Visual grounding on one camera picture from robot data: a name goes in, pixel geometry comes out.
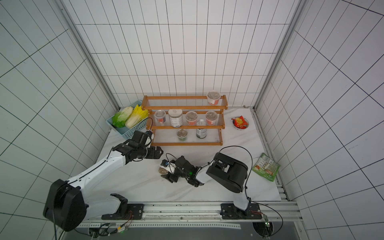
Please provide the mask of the small red label seed jar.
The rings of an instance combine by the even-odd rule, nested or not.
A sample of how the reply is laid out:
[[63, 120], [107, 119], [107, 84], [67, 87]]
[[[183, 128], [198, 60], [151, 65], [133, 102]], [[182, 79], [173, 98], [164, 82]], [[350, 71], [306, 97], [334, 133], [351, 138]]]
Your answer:
[[164, 110], [157, 110], [154, 114], [156, 122], [163, 125], [166, 122], [166, 115]]

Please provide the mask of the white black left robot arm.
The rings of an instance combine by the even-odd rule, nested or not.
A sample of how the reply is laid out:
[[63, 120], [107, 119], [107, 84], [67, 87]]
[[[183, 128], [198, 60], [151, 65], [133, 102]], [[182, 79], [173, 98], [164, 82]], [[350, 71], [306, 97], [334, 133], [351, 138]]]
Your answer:
[[158, 160], [163, 155], [161, 147], [152, 146], [151, 131], [135, 131], [131, 139], [112, 147], [109, 154], [84, 172], [64, 181], [56, 180], [50, 186], [43, 216], [62, 230], [74, 230], [84, 220], [128, 219], [128, 200], [112, 193], [104, 197], [91, 197], [92, 190], [117, 169], [130, 162], [143, 159]]

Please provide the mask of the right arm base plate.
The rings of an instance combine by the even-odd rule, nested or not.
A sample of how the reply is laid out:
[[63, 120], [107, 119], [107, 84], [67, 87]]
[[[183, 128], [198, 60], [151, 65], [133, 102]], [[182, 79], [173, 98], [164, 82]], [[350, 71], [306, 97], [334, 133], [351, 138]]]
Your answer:
[[235, 207], [234, 204], [221, 204], [221, 212], [223, 220], [261, 220], [262, 213], [258, 204], [249, 204], [246, 210]]

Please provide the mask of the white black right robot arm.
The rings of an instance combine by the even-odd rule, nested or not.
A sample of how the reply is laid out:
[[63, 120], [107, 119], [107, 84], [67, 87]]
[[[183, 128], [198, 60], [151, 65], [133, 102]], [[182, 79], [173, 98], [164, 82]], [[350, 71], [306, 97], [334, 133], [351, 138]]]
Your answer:
[[183, 178], [188, 184], [197, 188], [214, 180], [233, 193], [233, 203], [238, 210], [245, 212], [249, 209], [250, 201], [245, 194], [248, 166], [243, 162], [219, 152], [203, 167], [195, 167], [181, 156], [171, 162], [162, 160], [160, 168], [167, 171], [162, 178], [171, 183]]

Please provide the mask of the red label seed jar top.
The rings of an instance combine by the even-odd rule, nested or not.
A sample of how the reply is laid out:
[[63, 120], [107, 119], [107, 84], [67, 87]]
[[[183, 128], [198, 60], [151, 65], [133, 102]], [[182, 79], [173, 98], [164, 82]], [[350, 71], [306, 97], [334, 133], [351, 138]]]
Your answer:
[[209, 91], [207, 93], [207, 101], [208, 104], [216, 106], [219, 104], [219, 100], [221, 99], [221, 94], [220, 92], [217, 91]]

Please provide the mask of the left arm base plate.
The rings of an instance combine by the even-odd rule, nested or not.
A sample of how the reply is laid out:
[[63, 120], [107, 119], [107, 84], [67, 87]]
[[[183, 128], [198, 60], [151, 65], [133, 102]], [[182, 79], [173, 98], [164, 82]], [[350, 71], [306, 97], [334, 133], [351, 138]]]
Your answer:
[[116, 213], [102, 215], [102, 220], [141, 220], [144, 212], [144, 204], [123, 204]]

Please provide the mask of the yellow label seed jar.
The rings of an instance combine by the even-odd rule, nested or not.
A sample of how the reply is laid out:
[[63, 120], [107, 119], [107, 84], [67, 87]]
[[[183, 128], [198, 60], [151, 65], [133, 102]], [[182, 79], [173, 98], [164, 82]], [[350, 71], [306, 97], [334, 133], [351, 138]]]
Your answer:
[[159, 167], [159, 173], [161, 175], [167, 175], [169, 172], [166, 169]]

